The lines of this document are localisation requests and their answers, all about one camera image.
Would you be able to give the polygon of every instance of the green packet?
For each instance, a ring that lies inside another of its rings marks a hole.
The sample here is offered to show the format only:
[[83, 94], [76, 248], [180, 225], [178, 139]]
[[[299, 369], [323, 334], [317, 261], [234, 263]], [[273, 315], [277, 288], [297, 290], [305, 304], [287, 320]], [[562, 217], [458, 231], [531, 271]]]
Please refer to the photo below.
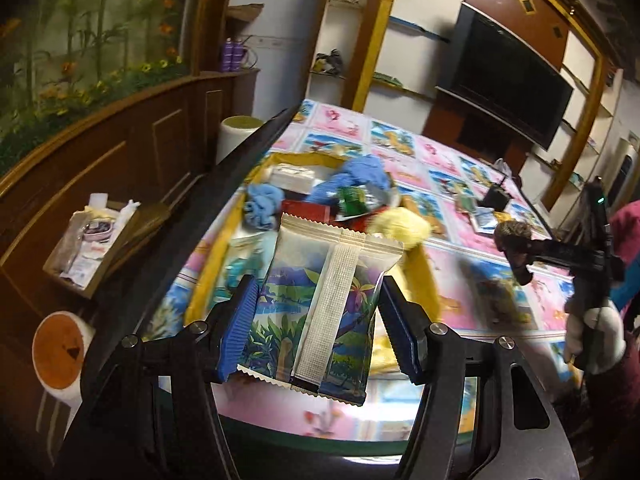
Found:
[[282, 215], [238, 369], [361, 406], [382, 277], [402, 243]]

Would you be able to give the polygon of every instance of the wooden wainscoting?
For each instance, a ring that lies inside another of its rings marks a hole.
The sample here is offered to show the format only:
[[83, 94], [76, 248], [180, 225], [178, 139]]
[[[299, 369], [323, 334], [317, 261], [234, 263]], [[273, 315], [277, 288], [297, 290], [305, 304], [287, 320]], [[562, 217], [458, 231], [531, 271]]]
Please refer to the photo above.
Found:
[[[214, 164], [220, 121], [251, 112], [256, 73], [201, 73], [141, 91], [63, 130], [0, 179], [1, 391], [13, 391], [12, 369], [37, 384], [31, 339], [44, 316], [92, 310], [42, 270], [73, 211], [92, 192], [174, 208]], [[2, 413], [20, 414], [5, 417], [15, 434], [34, 432], [41, 392], [0, 396]]]

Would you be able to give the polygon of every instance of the blue cloth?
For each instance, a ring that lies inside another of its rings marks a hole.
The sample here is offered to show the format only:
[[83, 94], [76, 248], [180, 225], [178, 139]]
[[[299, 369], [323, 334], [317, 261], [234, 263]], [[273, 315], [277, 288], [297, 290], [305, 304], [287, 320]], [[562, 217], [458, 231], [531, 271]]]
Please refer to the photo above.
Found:
[[335, 202], [334, 194], [338, 188], [361, 186], [368, 183], [384, 190], [390, 187], [385, 168], [375, 155], [364, 155], [347, 160], [338, 173], [335, 173], [326, 182], [315, 186], [311, 190], [311, 194], [306, 197], [305, 202], [331, 205]]
[[612, 288], [609, 297], [621, 312], [638, 292], [640, 292], [640, 253], [626, 268], [625, 281], [622, 285]]
[[244, 221], [262, 231], [275, 229], [275, 214], [280, 211], [284, 192], [271, 184], [249, 184], [244, 203]]

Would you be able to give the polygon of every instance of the mural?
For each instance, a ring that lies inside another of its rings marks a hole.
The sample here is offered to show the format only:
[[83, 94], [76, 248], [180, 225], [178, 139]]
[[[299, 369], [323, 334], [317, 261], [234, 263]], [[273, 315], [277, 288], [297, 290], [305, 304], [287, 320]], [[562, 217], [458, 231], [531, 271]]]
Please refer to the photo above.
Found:
[[28, 0], [0, 23], [0, 176], [109, 102], [188, 73], [197, 0]]

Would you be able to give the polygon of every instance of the wood panel wall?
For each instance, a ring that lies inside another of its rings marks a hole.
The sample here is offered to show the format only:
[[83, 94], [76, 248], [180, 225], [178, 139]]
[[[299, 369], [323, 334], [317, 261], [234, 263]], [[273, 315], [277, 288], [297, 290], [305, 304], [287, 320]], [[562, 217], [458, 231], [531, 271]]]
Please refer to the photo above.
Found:
[[[531, 0], [536, 10], [527, 14], [520, 0], [465, 0], [466, 3], [484, 12], [489, 17], [508, 28], [529, 46], [536, 50], [551, 65], [560, 69], [562, 56], [566, 47], [569, 26], [546, 0]], [[558, 28], [560, 37], [556, 36], [554, 27]], [[460, 142], [460, 133], [469, 117], [484, 117], [484, 120], [494, 124], [496, 132], [503, 136], [510, 136], [511, 142], [505, 148], [504, 156], [511, 169], [517, 173], [526, 160], [526, 153], [531, 149], [532, 142], [516, 134], [498, 121], [489, 118], [469, 105], [459, 102], [440, 92], [431, 109], [424, 126], [423, 135], [468, 153], [471, 156], [492, 158], [487, 153], [481, 153]]]
[[220, 121], [250, 113], [256, 75], [201, 73], [134, 94], [62, 131], [0, 180], [0, 390], [37, 387], [0, 396], [15, 433], [35, 427], [37, 325], [56, 310], [82, 310], [88, 319], [94, 307], [42, 270], [71, 214], [92, 192], [174, 208], [215, 162]]

